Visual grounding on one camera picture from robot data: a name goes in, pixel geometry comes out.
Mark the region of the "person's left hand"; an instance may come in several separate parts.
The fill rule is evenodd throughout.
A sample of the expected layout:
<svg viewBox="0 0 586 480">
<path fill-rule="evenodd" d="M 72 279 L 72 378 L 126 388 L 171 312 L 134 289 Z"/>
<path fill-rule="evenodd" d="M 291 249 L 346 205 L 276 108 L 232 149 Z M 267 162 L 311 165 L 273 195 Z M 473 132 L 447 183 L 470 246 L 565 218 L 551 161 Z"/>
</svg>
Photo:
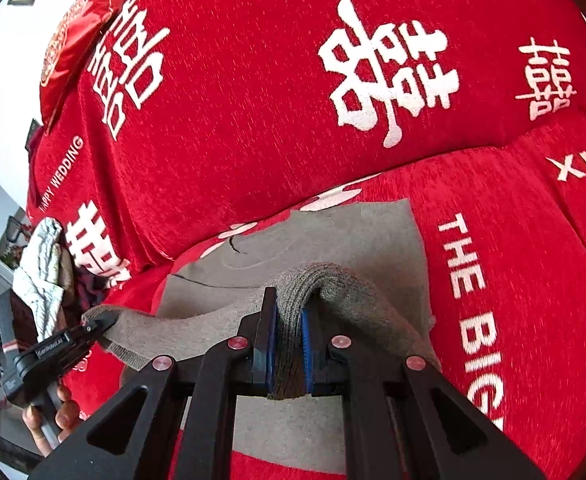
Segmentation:
<svg viewBox="0 0 586 480">
<path fill-rule="evenodd" d="M 80 409 L 78 403 L 72 398 L 69 388 L 64 385 L 58 384 L 56 395 L 61 405 L 55 414 L 55 425 L 60 429 L 58 442 L 63 442 L 81 424 Z M 42 431 L 41 413 L 34 406 L 29 405 L 22 411 L 22 419 L 41 455 L 46 457 L 51 454 L 53 448 Z"/>
</svg>

